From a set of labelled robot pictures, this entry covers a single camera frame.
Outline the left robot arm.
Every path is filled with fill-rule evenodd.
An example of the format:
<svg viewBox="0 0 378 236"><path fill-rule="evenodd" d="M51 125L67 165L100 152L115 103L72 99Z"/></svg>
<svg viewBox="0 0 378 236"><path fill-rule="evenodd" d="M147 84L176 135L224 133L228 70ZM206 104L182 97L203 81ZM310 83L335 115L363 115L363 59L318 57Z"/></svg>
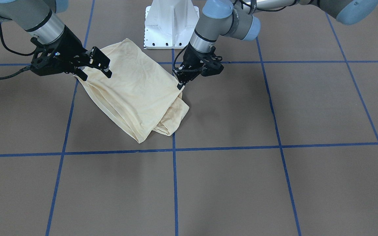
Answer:
<svg viewBox="0 0 378 236"><path fill-rule="evenodd" d="M215 54L220 36L252 41L261 30L256 13L278 12L295 5L315 6L341 24L353 25L373 12L378 0L207 0L188 45L181 51L183 61L173 68L177 88L199 75L222 72L222 57Z"/></svg>

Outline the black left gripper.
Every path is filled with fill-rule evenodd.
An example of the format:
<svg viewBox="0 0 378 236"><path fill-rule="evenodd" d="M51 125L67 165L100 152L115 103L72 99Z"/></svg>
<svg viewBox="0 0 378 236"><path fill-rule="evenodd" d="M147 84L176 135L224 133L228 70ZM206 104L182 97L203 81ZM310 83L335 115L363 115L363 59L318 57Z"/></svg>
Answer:
<svg viewBox="0 0 378 236"><path fill-rule="evenodd" d="M194 80L198 75L207 77L219 75L224 66L222 65L222 56L215 54L216 47L212 46L210 52L198 52L195 48L188 44L175 57L173 62L173 74L177 77L177 88L182 88L190 81ZM183 62L179 67L175 64L179 56L183 54Z"/></svg>

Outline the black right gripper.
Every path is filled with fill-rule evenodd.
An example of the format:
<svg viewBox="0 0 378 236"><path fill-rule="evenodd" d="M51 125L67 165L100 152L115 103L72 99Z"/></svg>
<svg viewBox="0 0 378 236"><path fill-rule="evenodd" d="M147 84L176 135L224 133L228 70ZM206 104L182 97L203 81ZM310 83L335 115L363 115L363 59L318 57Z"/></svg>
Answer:
<svg viewBox="0 0 378 236"><path fill-rule="evenodd" d="M82 81L88 76L80 68L87 66L101 71L107 78L111 78L111 60L99 49L91 50L83 48L81 41L72 31L65 26L60 37L50 44L38 42L36 37L31 38L36 45L31 62L31 71L38 76L48 76L59 73L73 73Z"/></svg>

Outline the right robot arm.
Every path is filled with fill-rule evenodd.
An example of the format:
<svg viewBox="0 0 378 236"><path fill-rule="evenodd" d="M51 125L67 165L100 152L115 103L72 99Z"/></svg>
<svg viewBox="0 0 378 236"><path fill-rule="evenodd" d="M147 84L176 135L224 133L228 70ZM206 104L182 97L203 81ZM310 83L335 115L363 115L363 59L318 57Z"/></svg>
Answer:
<svg viewBox="0 0 378 236"><path fill-rule="evenodd" d="M6 46L2 34L2 22L16 22L31 36L36 46L32 53L31 64L20 69L9 79L25 71L38 76L71 73L86 81L88 76L82 67L100 70L111 78L110 59L97 47L85 49L80 39L57 16L69 6L67 0L0 0L0 40Z"/></svg>

